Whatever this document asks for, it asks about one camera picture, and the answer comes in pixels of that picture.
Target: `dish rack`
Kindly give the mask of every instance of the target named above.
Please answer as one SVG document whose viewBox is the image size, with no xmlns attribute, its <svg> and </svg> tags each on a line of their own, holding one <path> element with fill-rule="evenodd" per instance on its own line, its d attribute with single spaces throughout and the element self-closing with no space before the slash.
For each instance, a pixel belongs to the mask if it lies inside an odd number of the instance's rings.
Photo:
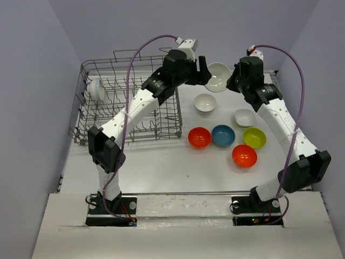
<svg viewBox="0 0 345 259">
<path fill-rule="evenodd" d="M 130 73 L 130 100 L 140 89 L 142 83 L 157 69 L 171 48 L 159 48 L 155 56 L 135 58 Z M 136 50 L 114 51 L 114 58 L 87 60 L 80 66 L 70 119 L 70 135 L 74 143 L 87 144 L 87 131 L 100 127 L 109 121 L 125 106 L 126 71 Z M 87 84 L 101 78 L 105 87 L 103 101 L 95 101 L 87 92 Z M 182 135 L 182 116 L 178 90 L 158 109 L 149 113 L 126 137 L 126 143 L 137 141 L 158 141 L 180 138 Z"/>
</svg>

